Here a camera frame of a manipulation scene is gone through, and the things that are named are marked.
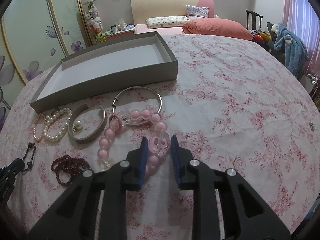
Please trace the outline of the thin silver bangle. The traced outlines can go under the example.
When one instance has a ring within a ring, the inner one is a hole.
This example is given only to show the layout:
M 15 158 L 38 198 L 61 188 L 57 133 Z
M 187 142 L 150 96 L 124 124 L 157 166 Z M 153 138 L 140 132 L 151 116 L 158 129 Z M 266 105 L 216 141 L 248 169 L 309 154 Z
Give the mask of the thin silver bangle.
M 163 100 L 159 93 L 149 87 L 132 86 L 121 90 L 112 102 L 110 121 L 118 121 L 121 127 L 137 127 L 160 115 Z

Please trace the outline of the pearl pendant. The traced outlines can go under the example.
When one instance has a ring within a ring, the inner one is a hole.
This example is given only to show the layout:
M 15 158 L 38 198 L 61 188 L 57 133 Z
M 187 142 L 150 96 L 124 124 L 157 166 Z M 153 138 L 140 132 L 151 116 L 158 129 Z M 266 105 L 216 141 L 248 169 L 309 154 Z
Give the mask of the pearl pendant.
M 74 124 L 73 124 L 73 132 L 77 132 L 79 130 L 81 130 L 83 127 L 82 122 L 80 120 L 75 120 Z

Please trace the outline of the grey cardboard tray box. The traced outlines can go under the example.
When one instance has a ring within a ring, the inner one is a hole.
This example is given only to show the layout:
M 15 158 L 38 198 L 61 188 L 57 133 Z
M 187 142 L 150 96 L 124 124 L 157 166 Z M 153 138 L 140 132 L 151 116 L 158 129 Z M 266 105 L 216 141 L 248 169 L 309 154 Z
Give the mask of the grey cardboard tray box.
M 106 41 L 62 59 L 34 94 L 36 113 L 120 89 L 176 80 L 178 61 L 157 32 Z

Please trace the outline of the flower pattern wardrobe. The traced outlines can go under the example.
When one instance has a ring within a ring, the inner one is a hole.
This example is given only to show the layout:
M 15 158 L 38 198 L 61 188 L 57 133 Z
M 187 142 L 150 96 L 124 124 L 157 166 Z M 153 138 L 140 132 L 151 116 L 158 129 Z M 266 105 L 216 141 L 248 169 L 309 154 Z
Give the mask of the flower pattern wardrobe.
M 29 81 L 89 45 L 80 0 L 12 0 L 1 17 L 1 124 Z

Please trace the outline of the blue clothes pile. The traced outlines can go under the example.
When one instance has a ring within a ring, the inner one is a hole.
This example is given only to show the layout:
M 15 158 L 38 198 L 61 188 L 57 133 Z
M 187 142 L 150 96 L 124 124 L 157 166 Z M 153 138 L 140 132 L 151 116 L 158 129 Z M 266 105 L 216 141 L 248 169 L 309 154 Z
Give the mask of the blue clothes pile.
M 283 23 L 267 22 L 271 40 L 267 42 L 271 54 L 280 61 L 298 80 L 309 60 L 308 51 L 301 39 L 289 31 Z

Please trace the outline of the plush toy stack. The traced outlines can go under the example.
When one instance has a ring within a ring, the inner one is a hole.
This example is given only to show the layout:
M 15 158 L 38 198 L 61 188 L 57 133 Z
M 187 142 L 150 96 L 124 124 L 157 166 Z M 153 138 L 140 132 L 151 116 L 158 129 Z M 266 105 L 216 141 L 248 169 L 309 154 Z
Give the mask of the plush toy stack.
M 85 12 L 87 29 L 93 44 L 97 44 L 103 35 L 103 24 L 95 4 L 96 1 L 89 0 L 84 4 L 87 6 L 87 11 Z

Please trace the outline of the white mug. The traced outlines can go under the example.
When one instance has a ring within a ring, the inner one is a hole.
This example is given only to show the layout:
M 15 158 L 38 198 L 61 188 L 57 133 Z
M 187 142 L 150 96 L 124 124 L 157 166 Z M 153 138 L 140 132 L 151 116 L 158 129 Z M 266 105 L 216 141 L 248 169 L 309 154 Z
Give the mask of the white mug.
M 112 33 L 116 33 L 117 31 L 118 31 L 118 26 L 117 25 L 113 25 L 112 27 L 111 27 L 111 31 L 112 31 Z

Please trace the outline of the pink nightstand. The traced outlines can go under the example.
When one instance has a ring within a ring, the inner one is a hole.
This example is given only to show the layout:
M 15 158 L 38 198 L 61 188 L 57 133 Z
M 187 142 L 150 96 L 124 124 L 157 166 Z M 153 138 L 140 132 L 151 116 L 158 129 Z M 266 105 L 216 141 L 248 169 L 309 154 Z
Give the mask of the pink nightstand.
M 134 35 L 135 34 L 135 29 L 129 29 L 129 30 L 122 30 L 122 31 L 118 31 L 114 34 L 111 35 L 106 35 L 103 37 L 103 41 L 109 41 L 109 40 L 114 40 L 116 38 L 121 38 L 121 37 L 125 37 L 125 36 L 129 36 L 129 35 Z

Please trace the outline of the salmon orange pillow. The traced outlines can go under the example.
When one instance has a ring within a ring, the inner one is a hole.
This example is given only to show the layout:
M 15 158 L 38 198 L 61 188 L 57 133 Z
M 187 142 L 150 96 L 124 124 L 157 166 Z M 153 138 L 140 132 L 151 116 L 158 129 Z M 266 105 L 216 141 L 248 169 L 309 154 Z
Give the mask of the salmon orange pillow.
M 185 34 L 215 35 L 252 40 L 253 35 L 238 22 L 224 18 L 199 18 L 189 20 L 182 26 Z

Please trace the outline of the floral white pillow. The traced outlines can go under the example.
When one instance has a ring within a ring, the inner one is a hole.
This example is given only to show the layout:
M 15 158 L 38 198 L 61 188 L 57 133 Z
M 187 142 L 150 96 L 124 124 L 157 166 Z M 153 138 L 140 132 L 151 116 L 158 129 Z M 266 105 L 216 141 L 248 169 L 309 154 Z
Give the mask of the floral white pillow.
M 187 16 L 151 17 L 146 20 L 149 29 L 181 27 L 190 19 Z

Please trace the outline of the dark wooden chair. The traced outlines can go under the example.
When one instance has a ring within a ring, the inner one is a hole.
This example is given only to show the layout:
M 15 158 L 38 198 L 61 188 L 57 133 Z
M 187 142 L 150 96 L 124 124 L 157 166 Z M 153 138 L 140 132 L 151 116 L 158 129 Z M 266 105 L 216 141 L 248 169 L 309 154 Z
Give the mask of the dark wooden chair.
M 249 17 L 251 16 L 251 30 L 261 29 L 263 16 L 246 9 L 247 17 L 246 17 L 246 29 L 249 30 Z

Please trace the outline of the pink curtain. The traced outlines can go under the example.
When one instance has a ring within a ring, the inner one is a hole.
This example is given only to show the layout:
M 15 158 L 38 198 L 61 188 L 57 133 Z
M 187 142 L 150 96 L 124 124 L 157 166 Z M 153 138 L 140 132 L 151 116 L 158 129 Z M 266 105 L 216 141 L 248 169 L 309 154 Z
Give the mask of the pink curtain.
M 319 18 L 308 0 L 284 0 L 283 25 L 304 43 L 309 60 L 304 74 L 319 74 Z

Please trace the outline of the purple patterned pillow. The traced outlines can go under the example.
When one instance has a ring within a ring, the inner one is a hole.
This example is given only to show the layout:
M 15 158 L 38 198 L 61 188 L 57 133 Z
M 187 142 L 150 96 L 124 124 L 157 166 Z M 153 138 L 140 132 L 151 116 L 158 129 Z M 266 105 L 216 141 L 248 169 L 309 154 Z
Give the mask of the purple patterned pillow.
M 190 20 L 209 17 L 208 7 L 197 7 L 194 5 L 186 5 L 185 7 L 187 10 L 187 18 L 189 18 Z

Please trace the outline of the cream pink headboard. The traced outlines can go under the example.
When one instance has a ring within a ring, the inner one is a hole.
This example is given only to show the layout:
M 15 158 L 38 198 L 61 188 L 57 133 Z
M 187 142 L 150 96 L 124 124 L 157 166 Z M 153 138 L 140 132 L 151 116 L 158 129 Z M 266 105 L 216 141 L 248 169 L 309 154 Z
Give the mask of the cream pink headboard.
M 130 0 L 134 25 L 146 24 L 151 17 L 186 15 L 186 5 L 208 7 L 209 17 L 215 16 L 213 0 Z

